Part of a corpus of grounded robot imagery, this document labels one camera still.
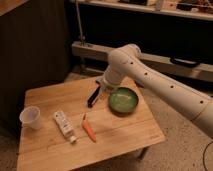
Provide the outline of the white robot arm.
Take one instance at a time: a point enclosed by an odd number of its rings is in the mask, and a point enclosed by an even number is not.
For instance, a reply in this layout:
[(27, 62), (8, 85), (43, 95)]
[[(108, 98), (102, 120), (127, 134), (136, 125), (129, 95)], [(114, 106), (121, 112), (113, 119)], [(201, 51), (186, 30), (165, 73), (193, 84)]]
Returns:
[(213, 139), (213, 98), (143, 64), (140, 48), (128, 44), (108, 53), (101, 90), (115, 91), (125, 77), (145, 86)]

